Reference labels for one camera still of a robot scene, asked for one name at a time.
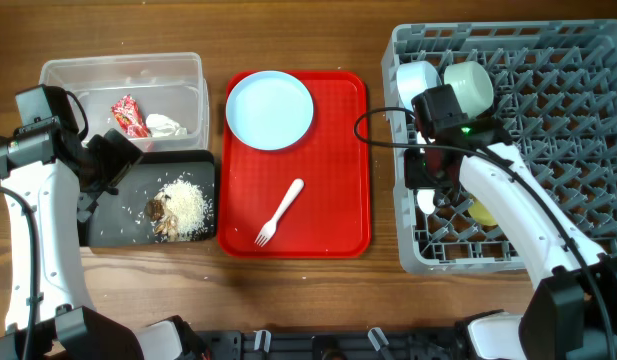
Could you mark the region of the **red snack wrapper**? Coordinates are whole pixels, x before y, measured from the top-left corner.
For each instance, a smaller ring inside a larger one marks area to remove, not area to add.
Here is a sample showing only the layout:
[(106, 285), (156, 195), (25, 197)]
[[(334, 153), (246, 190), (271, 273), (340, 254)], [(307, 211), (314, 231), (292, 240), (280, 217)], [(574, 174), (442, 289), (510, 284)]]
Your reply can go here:
[(144, 123), (136, 100), (125, 95), (111, 107), (111, 112), (123, 132), (131, 138), (148, 138), (151, 133)]

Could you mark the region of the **white napkin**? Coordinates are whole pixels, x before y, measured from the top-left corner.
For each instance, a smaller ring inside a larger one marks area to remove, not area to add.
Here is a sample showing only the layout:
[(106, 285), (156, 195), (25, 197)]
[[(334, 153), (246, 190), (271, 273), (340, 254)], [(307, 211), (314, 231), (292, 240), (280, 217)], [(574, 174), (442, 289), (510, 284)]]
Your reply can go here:
[(187, 134), (185, 127), (165, 115), (150, 114), (145, 123), (152, 137), (174, 137)]

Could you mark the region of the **yellow plastic cup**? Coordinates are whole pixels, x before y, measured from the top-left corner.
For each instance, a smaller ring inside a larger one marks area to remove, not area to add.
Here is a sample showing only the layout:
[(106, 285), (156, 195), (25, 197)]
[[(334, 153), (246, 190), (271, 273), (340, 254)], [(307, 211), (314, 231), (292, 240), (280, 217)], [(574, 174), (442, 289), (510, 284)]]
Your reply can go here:
[(474, 196), (471, 196), (472, 205), (468, 208), (470, 217), (482, 226), (497, 226), (497, 221), (487, 208)]

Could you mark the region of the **small light blue bowl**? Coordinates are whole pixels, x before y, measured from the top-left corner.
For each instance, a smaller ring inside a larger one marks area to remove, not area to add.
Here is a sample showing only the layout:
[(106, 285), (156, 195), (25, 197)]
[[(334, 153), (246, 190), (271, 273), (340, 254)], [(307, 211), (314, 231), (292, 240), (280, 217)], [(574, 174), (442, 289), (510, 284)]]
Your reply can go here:
[(442, 81), (436, 68), (427, 61), (402, 64), (396, 72), (397, 91), (405, 108), (412, 111), (412, 99)]

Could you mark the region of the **food scraps with rice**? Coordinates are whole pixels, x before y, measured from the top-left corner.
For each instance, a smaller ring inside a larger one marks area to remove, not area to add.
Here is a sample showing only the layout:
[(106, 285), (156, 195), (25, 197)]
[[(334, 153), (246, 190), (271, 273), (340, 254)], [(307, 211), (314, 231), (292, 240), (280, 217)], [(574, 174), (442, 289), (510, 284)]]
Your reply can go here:
[(104, 195), (89, 221), (97, 246), (194, 242), (213, 225), (213, 186), (189, 172), (126, 179), (117, 196)]

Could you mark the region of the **green bowl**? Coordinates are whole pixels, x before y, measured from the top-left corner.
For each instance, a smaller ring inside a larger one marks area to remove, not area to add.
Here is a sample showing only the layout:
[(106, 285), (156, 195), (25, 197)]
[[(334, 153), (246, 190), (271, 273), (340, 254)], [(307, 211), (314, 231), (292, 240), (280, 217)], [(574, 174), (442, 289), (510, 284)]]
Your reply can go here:
[(488, 110), (494, 101), (494, 87), (488, 72), (476, 61), (467, 61), (446, 68), (443, 80), (451, 85), (461, 110), (476, 118)]

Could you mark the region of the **large light blue plate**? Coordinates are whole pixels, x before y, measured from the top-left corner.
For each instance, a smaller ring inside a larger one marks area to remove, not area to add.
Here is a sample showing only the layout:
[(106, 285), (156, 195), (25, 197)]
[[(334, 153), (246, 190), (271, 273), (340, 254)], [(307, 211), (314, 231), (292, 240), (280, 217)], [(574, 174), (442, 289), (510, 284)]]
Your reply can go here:
[(259, 71), (229, 92), (225, 115), (232, 134), (262, 151), (285, 149), (307, 134), (315, 105), (306, 85), (281, 71)]

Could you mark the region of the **white plastic fork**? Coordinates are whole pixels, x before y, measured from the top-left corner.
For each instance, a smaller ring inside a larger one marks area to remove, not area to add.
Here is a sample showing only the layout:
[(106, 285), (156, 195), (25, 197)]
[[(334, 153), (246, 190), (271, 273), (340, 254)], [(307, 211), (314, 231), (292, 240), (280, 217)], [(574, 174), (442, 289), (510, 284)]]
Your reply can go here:
[(279, 220), (287, 211), (287, 209), (292, 205), (292, 203), (301, 193), (303, 188), (304, 181), (300, 178), (295, 179), (291, 183), (272, 218), (262, 226), (260, 232), (258, 233), (255, 239), (255, 244), (257, 246), (263, 247), (271, 240), (271, 238), (276, 233)]

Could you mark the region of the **white plastic spoon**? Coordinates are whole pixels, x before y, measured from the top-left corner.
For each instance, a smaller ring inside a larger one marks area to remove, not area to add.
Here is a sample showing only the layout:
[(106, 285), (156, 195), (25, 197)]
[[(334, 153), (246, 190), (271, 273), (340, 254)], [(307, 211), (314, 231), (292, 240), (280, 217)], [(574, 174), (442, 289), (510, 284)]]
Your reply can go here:
[[(420, 131), (417, 132), (418, 144), (431, 144), (432, 141), (427, 135), (423, 135)], [(425, 215), (431, 215), (435, 212), (434, 204), (435, 190), (434, 189), (419, 189), (417, 191), (417, 205)]]

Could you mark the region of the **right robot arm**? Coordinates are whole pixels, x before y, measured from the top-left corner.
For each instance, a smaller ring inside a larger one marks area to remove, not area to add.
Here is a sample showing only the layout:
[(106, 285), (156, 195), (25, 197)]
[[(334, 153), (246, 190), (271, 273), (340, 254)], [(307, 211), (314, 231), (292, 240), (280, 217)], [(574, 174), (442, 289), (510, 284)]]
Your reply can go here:
[(521, 257), (534, 294), (525, 312), (469, 321), (475, 359), (617, 359), (617, 257), (579, 230), (530, 172), (509, 133), (472, 119), (449, 85), (411, 100), (424, 138), (418, 187), (467, 190)]

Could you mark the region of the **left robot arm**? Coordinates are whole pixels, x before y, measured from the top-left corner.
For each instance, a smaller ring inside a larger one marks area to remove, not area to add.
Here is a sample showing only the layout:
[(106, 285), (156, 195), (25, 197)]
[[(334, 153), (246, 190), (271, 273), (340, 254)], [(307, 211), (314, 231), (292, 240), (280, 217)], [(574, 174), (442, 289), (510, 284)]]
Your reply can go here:
[(80, 258), (80, 197), (116, 193), (143, 156), (116, 130), (87, 144), (58, 118), (0, 141), (0, 192), (8, 202), (13, 292), (0, 359), (42, 359), (59, 342), (71, 359), (141, 359), (135, 334), (97, 313)]

